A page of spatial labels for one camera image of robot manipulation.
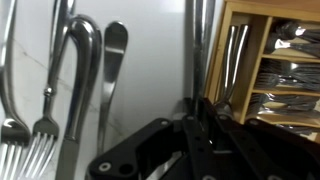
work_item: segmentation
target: silverware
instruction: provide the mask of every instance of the silverware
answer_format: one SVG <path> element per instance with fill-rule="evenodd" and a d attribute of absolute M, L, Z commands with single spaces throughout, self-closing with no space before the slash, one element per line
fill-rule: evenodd
<path fill-rule="evenodd" d="M 279 77 L 281 77 L 281 80 L 285 80 L 283 83 L 290 84 L 290 80 L 295 79 L 298 81 L 298 83 L 295 85 L 318 91 L 320 84 L 319 68 L 320 64 L 318 63 L 292 63 L 289 61 L 276 61 L 268 59 L 262 61 L 260 72 L 277 74 Z"/>
<path fill-rule="evenodd" d="M 30 131 L 16 112 L 12 91 L 11 48 L 16 0 L 0 2 L 0 97 L 5 113 L 1 126 L 0 178 L 13 180 L 22 152 L 29 145 Z"/>
<path fill-rule="evenodd" d="M 284 104 L 283 109 L 293 109 L 301 111 L 309 111 L 315 108 L 319 97 L 300 96 L 300 95 L 274 95 L 271 93 L 253 94 L 250 99 L 250 105 L 260 103 L 264 105 L 268 102 L 276 102 Z"/>
<path fill-rule="evenodd" d="M 104 34 L 104 65 L 102 99 L 100 104 L 98 155 L 104 152 L 106 126 L 108 122 L 110 105 L 117 84 L 123 56 L 128 43 L 128 32 L 120 22 L 111 23 Z"/>
<path fill-rule="evenodd" d="M 313 132 L 317 132 L 317 133 L 320 132 L 320 128 L 314 128 L 314 127 L 308 127 L 308 126 L 293 126 L 293 125 L 283 125 L 283 124 L 276 124 L 276 126 L 298 135 L 309 136 Z"/>
<path fill-rule="evenodd" d="M 241 25 L 240 33 L 235 45 L 235 40 L 237 36 L 237 27 L 230 26 L 227 43 L 226 43 L 226 50 L 224 54 L 223 60 L 223 71 L 222 71 L 222 89 L 220 99 L 214 104 L 217 113 L 219 115 L 226 115 L 233 118 L 233 112 L 230 105 L 230 97 L 233 93 L 234 85 L 237 78 L 238 66 L 243 54 L 245 42 L 248 39 L 249 34 L 249 26 L 248 25 Z"/>
<path fill-rule="evenodd" d="M 52 20 L 49 73 L 44 90 L 43 117 L 33 127 L 33 142 L 22 167 L 20 177 L 39 178 L 51 160 L 59 136 L 58 124 L 52 119 L 52 107 L 57 93 L 57 80 L 65 47 L 70 14 L 74 0 L 56 0 Z"/>
<path fill-rule="evenodd" d="M 74 179 L 82 126 L 100 65 L 101 34 L 92 19 L 78 15 L 71 20 L 70 36 L 76 44 L 78 63 L 68 123 L 60 150 L 57 180 Z"/>
<path fill-rule="evenodd" d="M 320 118 L 320 112 L 304 107 L 307 104 L 304 104 L 303 101 L 296 100 L 295 103 L 293 101 L 289 101 L 289 105 L 296 106 L 295 108 L 273 108 L 267 107 L 264 105 L 265 100 L 258 99 L 253 97 L 250 100 L 249 108 L 247 111 L 247 115 L 259 115 L 259 114 L 280 114 L 285 116 L 299 116 L 304 118 Z"/>
<path fill-rule="evenodd" d="M 275 30 L 282 40 L 291 40 L 299 37 L 311 43 L 320 42 L 320 29 L 304 29 L 296 21 L 280 22 Z"/>
<path fill-rule="evenodd" d="M 264 53 L 271 54 L 281 48 L 294 49 L 320 58 L 320 43 L 290 43 L 279 39 L 276 33 L 271 33 L 266 42 Z"/>
<path fill-rule="evenodd" d="M 215 1 L 193 1 L 193 100 L 191 114 L 198 114 L 198 101 L 204 95 L 207 60 Z"/>
<path fill-rule="evenodd" d="M 306 83 L 299 79 L 295 79 L 292 76 L 284 76 L 284 75 L 278 75 L 274 73 L 259 73 L 257 76 L 257 80 L 255 82 L 255 88 L 258 88 L 258 89 L 274 88 L 278 85 L 285 85 L 285 86 L 309 89 L 313 91 L 320 91 L 320 84 Z"/>

